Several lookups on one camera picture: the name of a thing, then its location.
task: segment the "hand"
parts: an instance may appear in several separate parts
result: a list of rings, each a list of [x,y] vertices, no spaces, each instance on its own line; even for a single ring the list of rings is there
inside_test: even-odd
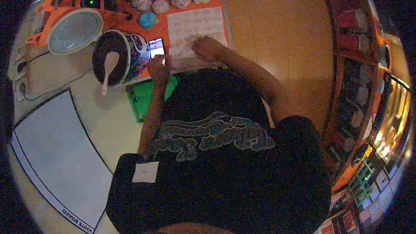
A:
[[[200,37],[192,43],[192,50],[196,56],[207,63],[221,61],[219,55],[224,49],[226,49],[224,45],[208,36]]]
[[[146,65],[155,88],[166,89],[172,69],[172,59],[169,55],[156,54]]]

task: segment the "whiteboard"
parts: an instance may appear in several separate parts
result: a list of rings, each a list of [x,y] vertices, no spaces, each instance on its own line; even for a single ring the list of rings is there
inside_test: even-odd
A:
[[[112,173],[78,117],[70,90],[47,101],[18,123],[13,150],[39,193],[86,233],[105,210]]]

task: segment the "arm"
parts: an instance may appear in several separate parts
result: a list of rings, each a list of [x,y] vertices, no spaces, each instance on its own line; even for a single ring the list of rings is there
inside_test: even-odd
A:
[[[219,60],[246,77],[270,106],[274,122],[287,116],[297,115],[294,106],[289,104],[290,97],[287,89],[260,65],[208,37],[197,39],[193,44],[193,50],[201,60]]]
[[[166,60],[165,66],[162,64],[163,59]],[[169,56],[156,55],[153,60],[150,60],[147,68],[153,80],[153,92],[141,129],[140,143],[137,150],[138,154],[145,156],[148,155],[150,142],[153,140],[156,130],[160,127],[165,90],[171,70],[171,59]]]
[[[162,108],[164,104],[166,87],[153,86],[152,97],[147,108],[147,115],[144,119],[143,127],[140,133],[140,143],[137,153],[145,154],[148,151],[150,142],[156,133],[156,130],[160,127],[160,118],[162,115]]]

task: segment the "black t-shirt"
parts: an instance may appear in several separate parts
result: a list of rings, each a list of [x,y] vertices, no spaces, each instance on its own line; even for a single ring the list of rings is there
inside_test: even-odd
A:
[[[120,157],[107,214],[120,233],[181,222],[235,233],[313,233],[330,205],[318,133],[305,117],[270,128],[259,93],[232,70],[179,76],[151,156]],[[159,161],[155,183],[133,183]]]

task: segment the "electronic device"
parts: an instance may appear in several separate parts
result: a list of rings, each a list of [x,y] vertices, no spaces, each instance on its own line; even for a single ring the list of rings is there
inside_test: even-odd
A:
[[[149,47],[150,47],[150,56],[152,58],[154,58],[156,54],[161,54],[161,55],[165,54],[165,47],[163,45],[162,38],[149,41]]]

